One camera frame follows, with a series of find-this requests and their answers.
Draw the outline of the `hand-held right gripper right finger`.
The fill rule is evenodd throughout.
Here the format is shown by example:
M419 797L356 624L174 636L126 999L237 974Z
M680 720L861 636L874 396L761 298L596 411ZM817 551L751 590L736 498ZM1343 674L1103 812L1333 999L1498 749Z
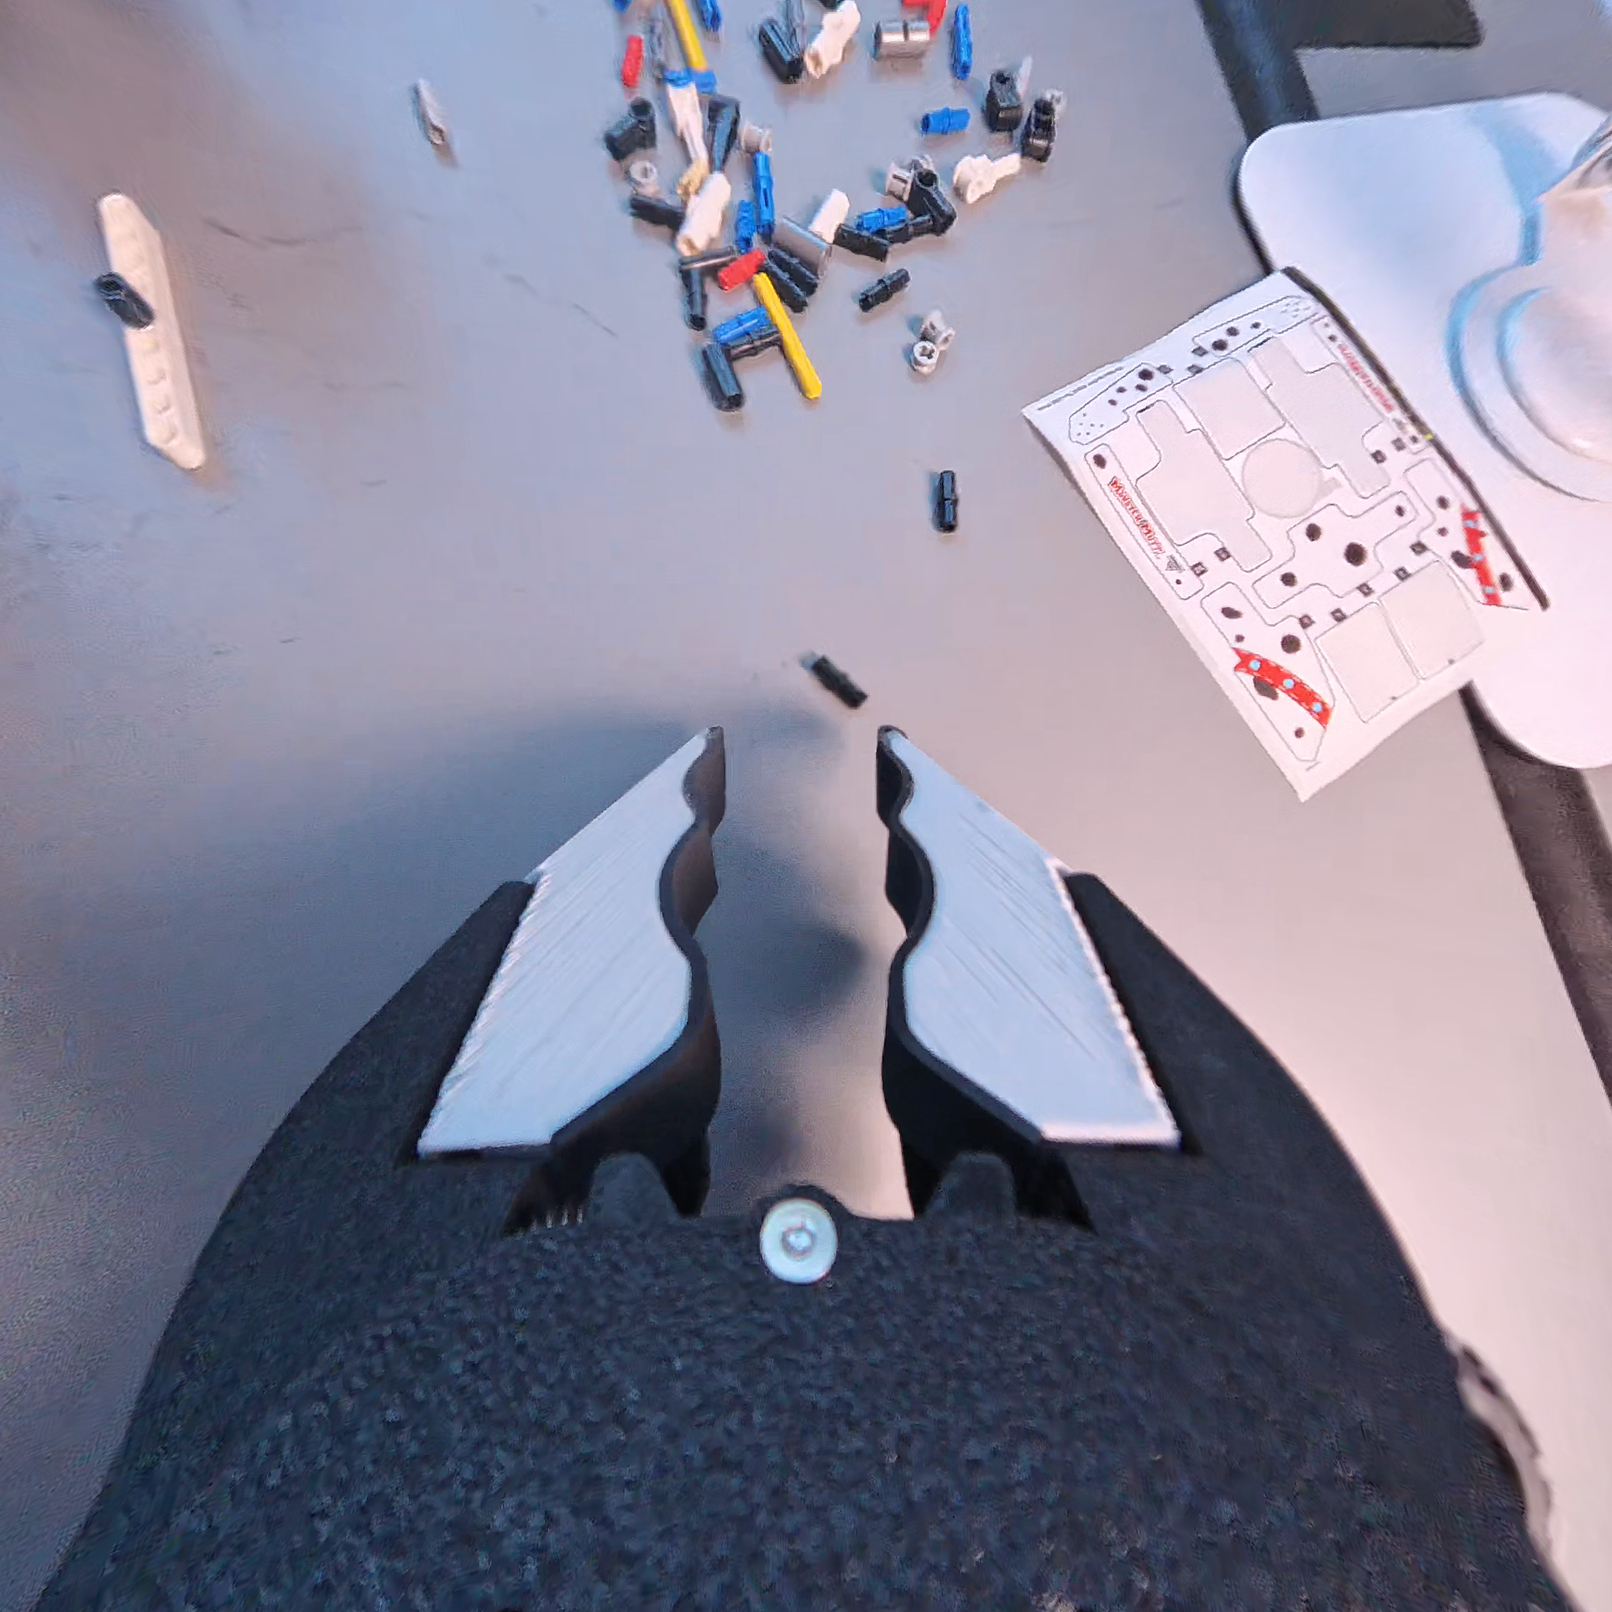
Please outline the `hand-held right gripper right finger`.
M1072 872L903 732L878 734L876 807L897 1047L1026 1142L1178 1150Z

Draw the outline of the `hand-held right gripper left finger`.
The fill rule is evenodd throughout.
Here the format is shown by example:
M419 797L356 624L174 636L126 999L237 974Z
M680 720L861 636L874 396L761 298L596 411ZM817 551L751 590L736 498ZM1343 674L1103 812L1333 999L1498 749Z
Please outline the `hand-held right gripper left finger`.
M707 962L721 732L673 757L544 858L444 1073L416 1156L696 1146L719 1096Z

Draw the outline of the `white holed beam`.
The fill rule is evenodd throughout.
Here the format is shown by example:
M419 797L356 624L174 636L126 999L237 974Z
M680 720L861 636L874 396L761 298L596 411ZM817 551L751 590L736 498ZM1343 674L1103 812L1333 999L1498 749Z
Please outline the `white holed beam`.
M180 471L201 471L208 461L208 446L195 404L162 239L126 194L103 194L95 212L107 250L107 271L130 281L155 312L149 331L128 331L118 323L145 442Z

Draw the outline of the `pile of small brick pieces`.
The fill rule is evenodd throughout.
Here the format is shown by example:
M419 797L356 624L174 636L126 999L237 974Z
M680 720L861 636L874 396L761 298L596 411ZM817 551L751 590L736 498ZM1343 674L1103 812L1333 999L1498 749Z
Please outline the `pile of small brick pieces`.
M819 377L799 342L822 277L838 260L878 267L853 294L859 315L888 308L911 287L893 252L947 237L966 210L1026 166L1051 162L1066 97L1034 85L1034 60L974 72L968 4L899 4L872 28L876 68L920 66L945 47L957 95L972 102L924 110L920 150L892 162L878 204L861 212L840 189L815 210L778 208L775 131L746 116L715 75L719 4L625 4L617 14L623 110L600 146L627 191L625 212L671 242L680 319L700 338L696 373L709 404L734 415L746 404L740 369L778 354L796 390L819 400Z

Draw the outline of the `sticker sheet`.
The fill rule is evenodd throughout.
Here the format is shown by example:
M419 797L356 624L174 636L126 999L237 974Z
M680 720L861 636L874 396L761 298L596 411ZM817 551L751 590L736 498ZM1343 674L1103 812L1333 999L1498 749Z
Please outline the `sticker sheet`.
M1298 801L1548 609L1477 486L1296 269L1020 415Z

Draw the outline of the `white book stand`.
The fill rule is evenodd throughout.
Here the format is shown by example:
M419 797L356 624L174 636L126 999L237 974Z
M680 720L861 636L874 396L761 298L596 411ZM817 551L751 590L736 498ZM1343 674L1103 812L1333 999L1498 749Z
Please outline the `white book stand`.
M1475 692L1577 772L1609 759L1607 131L1517 95L1279 127L1237 175L1264 262L1323 292L1540 588Z

